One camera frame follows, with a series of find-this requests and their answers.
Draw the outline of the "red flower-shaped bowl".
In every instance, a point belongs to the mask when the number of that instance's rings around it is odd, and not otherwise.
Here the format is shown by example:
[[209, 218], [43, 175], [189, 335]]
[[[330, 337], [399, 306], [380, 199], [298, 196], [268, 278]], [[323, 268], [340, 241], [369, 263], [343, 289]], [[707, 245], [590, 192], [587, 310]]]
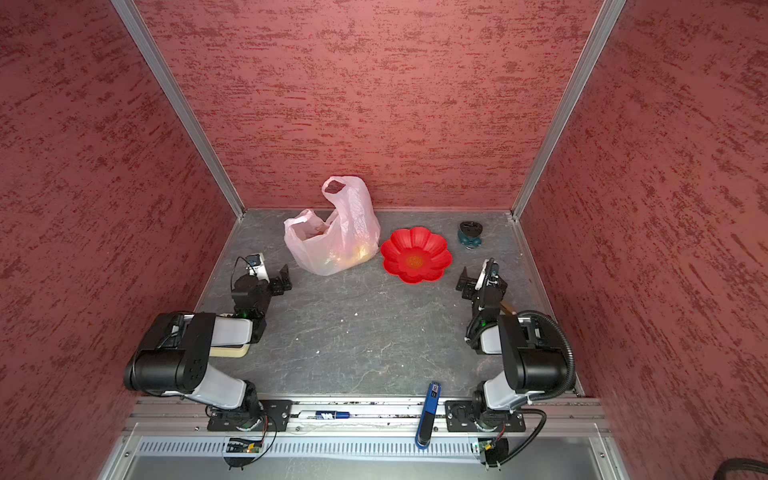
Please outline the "red flower-shaped bowl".
[[421, 226], [394, 231], [380, 251], [385, 271], [407, 284], [437, 281], [453, 263], [446, 239]]

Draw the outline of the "pink plastic bag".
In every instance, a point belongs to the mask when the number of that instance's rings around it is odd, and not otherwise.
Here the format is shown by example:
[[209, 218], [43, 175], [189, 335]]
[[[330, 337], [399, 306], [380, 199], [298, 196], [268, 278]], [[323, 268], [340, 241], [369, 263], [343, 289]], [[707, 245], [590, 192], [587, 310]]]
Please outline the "pink plastic bag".
[[305, 209], [284, 221], [284, 240], [300, 268], [330, 276], [373, 258], [381, 226], [361, 178], [331, 176], [322, 194], [334, 206], [328, 218]]

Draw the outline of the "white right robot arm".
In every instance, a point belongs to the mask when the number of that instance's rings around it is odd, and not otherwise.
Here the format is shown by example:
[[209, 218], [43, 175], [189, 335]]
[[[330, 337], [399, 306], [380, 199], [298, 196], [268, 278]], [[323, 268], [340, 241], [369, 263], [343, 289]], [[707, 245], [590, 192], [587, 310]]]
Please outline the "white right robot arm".
[[508, 284], [494, 259], [479, 276], [463, 271], [457, 290], [471, 302], [464, 340], [476, 353], [502, 358], [502, 372], [479, 384], [471, 418], [489, 429], [525, 405], [554, 399], [575, 386], [573, 348], [559, 324], [537, 310], [503, 306]]

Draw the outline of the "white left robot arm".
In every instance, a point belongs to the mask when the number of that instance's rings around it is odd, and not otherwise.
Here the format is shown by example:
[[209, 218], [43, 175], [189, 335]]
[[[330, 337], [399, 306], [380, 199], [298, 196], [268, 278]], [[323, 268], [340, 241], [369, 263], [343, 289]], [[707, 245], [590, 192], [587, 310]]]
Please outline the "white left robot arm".
[[158, 315], [129, 360], [126, 389], [155, 397], [183, 397], [207, 408], [209, 428], [251, 431], [269, 421], [255, 385], [210, 363], [215, 349], [246, 352], [265, 332], [275, 296], [292, 289], [284, 265], [268, 275], [261, 255], [241, 257], [246, 273], [230, 280], [231, 314], [176, 311]]

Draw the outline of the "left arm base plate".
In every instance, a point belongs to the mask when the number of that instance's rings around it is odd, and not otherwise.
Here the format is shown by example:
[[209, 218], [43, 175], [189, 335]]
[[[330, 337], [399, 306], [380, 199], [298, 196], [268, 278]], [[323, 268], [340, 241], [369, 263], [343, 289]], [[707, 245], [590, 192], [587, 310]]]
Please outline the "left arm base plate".
[[209, 432], [251, 434], [272, 430], [285, 432], [294, 402], [284, 399], [258, 400], [253, 408], [225, 410], [207, 407]]

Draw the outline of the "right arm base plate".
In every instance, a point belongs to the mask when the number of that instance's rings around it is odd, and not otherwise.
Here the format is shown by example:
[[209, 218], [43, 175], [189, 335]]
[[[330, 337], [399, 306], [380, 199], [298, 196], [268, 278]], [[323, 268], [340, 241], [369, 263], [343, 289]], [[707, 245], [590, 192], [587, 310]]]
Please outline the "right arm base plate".
[[447, 430], [452, 433], [521, 433], [526, 430], [520, 413], [482, 409], [469, 400], [449, 400], [444, 406]]

